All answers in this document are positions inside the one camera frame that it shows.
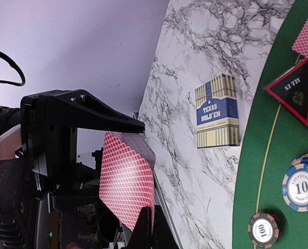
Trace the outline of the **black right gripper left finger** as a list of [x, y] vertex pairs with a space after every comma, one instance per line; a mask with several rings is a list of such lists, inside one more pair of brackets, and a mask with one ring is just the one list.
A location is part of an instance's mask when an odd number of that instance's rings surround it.
[[151, 249], [152, 209], [143, 207], [130, 237], [127, 249]]

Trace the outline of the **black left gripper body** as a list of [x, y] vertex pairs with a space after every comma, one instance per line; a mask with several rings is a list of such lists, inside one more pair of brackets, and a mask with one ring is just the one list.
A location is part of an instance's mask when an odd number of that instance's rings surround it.
[[76, 165], [75, 106], [61, 96], [29, 95], [21, 100], [24, 154], [40, 192], [56, 191], [64, 181], [62, 171]]

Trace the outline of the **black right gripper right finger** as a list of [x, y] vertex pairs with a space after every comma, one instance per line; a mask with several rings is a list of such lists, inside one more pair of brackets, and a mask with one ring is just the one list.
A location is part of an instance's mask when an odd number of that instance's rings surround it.
[[160, 205], [155, 206], [153, 249], [179, 249]]

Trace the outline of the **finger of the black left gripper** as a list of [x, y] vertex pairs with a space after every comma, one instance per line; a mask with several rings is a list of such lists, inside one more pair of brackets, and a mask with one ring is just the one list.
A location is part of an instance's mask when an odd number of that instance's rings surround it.
[[114, 110], [83, 89], [43, 92], [39, 103], [50, 125], [126, 133], [145, 131], [143, 122]]

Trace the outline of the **red playing card deck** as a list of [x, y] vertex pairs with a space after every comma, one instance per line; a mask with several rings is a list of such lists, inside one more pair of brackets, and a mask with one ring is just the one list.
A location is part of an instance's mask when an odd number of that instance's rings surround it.
[[155, 161], [141, 135], [105, 134], [99, 198], [130, 230], [134, 230], [142, 208], [154, 208]]

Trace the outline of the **red chip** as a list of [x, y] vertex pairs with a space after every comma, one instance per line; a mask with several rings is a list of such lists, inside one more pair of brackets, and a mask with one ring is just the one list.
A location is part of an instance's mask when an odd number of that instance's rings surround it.
[[255, 248], [271, 248], [281, 237], [281, 223], [277, 215], [267, 212], [253, 214], [248, 234]]

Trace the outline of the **chip stack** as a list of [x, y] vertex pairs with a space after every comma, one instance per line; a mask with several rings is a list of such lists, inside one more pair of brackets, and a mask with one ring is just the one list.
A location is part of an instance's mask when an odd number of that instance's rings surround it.
[[298, 156], [291, 163], [282, 182], [282, 195], [293, 210], [308, 211], [308, 154]]

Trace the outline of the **triangular all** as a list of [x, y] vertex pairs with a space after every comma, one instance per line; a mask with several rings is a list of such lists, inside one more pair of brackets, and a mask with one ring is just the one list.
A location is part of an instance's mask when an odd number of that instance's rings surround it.
[[300, 60], [282, 73], [264, 91], [308, 129], [308, 59]]

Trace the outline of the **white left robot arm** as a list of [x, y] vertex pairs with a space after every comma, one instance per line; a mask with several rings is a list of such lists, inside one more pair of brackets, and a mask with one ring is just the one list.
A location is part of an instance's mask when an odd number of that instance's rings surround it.
[[22, 98], [19, 108], [0, 106], [0, 161], [19, 148], [35, 173], [39, 191], [52, 191], [76, 164], [77, 130], [143, 133], [126, 116], [86, 90], [51, 90]]

